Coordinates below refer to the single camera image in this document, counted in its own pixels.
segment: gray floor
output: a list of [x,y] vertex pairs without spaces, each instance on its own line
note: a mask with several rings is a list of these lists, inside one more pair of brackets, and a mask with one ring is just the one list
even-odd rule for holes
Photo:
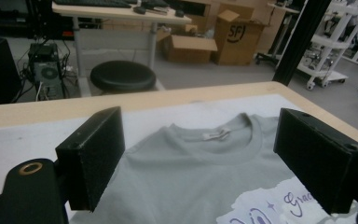
[[[30,40],[10,38],[8,42],[16,62],[19,61],[19,64],[26,62],[27,57],[21,59],[21,56],[29,48]],[[60,48],[61,56],[68,52],[61,41],[56,41],[56,43]],[[74,69],[74,72],[70,74],[75,75],[74,44],[71,41],[66,43],[71,50],[68,65]],[[136,62],[146,63],[147,52],[91,49],[86,51],[84,59],[86,70],[89,73],[93,66],[108,60],[134,59]],[[262,62],[260,65],[252,63],[249,66],[170,63],[159,51],[156,54],[154,70],[166,90],[270,81],[274,75],[273,67],[267,62]],[[358,129],[358,65],[342,59],[335,70],[349,77],[345,83],[333,82],[326,88],[316,85],[313,91],[308,91],[306,88],[308,77],[295,75],[289,88]],[[66,79],[65,84],[71,97],[79,97],[76,81],[72,77]],[[98,95],[100,91],[91,85],[91,93]],[[20,102],[33,101],[34,95],[34,90],[31,90],[20,99]]]

